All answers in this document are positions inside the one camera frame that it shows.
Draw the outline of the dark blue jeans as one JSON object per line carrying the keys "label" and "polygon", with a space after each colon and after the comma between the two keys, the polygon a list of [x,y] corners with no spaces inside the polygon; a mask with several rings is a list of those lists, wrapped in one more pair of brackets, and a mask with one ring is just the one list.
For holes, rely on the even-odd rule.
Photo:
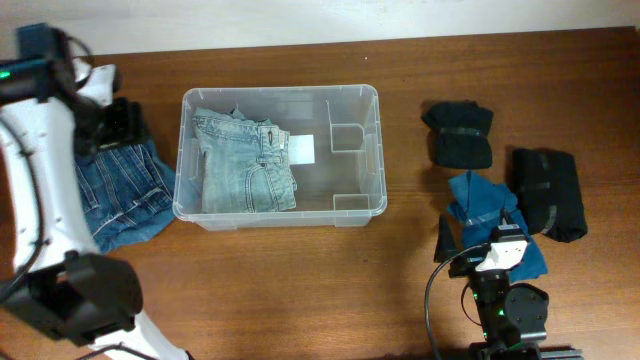
{"label": "dark blue jeans", "polygon": [[174,219],[175,172],[151,140],[74,158],[82,208],[102,253],[147,242]]}

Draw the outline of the light blue jeans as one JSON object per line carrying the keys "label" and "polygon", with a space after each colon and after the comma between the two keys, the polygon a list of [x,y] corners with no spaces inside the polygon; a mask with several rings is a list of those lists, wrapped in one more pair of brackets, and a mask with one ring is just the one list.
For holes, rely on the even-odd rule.
{"label": "light blue jeans", "polygon": [[191,118],[204,160],[202,211],[207,214],[282,212],[296,207],[289,162],[290,133],[239,110],[198,108]]}

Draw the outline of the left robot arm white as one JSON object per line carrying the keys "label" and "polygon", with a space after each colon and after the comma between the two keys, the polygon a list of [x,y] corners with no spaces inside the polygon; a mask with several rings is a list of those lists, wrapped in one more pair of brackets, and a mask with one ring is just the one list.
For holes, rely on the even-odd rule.
{"label": "left robot arm white", "polygon": [[52,340],[113,359],[185,359],[143,309],[132,266],[104,256],[82,208],[91,198],[75,157],[144,142],[141,107],[119,95],[115,66],[73,54],[45,23],[16,32],[1,66],[1,148],[16,228],[14,275],[1,304]]}

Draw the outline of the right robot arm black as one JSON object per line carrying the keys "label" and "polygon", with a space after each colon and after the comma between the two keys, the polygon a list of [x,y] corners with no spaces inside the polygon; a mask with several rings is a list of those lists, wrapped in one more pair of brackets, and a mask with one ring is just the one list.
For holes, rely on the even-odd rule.
{"label": "right robot arm black", "polygon": [[570,346],[543,349],[547,338],[549,295],[528,283],[515,283],[510,273],[521,265],[530,241],[504,209],[500,223],[489,240],[465,249],[457,247],[450,226],[441,216],[434,252],[436,269],[424,294],[426,332],[433,354],[441,359],[431,325],[430,295],[439,273],[448,270],[451,278],[464,278],[465,290],[471,290],[484,340],[469,345],[468,359],[491,360],[564,360],[582,359],[581,350]]}

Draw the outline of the blue folded cloth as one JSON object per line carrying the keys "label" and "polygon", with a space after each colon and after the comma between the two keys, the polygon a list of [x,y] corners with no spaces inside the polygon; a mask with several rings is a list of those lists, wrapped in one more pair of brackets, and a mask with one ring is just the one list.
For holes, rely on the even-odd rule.
{"label": "blue folded cloth", "polygon": [[461,242],[465,248],[488,242],[505,209],[529,241],[522,263],[510,273],[511,281],[537,279],[548,273],[544,256],[518,209],[518,198],[505,184],[491,183],[472,171],[451,178],[448,184],[454,196],[448,211],[463,225]]}

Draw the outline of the large black folded cloth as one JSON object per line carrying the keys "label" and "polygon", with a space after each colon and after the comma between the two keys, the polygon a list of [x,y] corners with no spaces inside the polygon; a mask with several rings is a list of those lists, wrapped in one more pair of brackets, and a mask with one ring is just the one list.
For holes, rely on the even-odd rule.
{"label": "large black folded cloth", "polygon": [[588,233],[575,158],[551,149],[515,149],[513,184],[531,234],[570,243]]}

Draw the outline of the small black folded cloth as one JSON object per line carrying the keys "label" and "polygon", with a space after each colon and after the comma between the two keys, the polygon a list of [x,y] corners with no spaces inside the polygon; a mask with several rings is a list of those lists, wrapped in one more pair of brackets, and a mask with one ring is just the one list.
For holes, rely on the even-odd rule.
{"label": "small black folded cloth", "polygon": [[423,122],[435,132],[435,164],[479,170],[493,164],[488,140],[494,112],[475,101],[439,102],[423,115]]}

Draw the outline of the clear plastic storage bin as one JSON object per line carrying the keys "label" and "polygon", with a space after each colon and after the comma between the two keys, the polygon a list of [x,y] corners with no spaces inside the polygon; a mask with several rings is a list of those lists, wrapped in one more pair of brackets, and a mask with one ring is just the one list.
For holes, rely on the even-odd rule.
{"label": "clear plastic storage bin", "polygon": [[373,86],[185,93],[173,196],[178,219],[209,231],[357,227],[387,204]]}

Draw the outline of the white label in bin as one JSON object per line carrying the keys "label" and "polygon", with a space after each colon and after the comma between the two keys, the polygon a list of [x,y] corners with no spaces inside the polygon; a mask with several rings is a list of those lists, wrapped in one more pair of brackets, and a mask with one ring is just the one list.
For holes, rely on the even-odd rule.
{"label": "white label in bin", "polygon": [[289,137],[289,162],[291,165],[309,165],[315,163],[315,144],[313,135],[295,135]]}

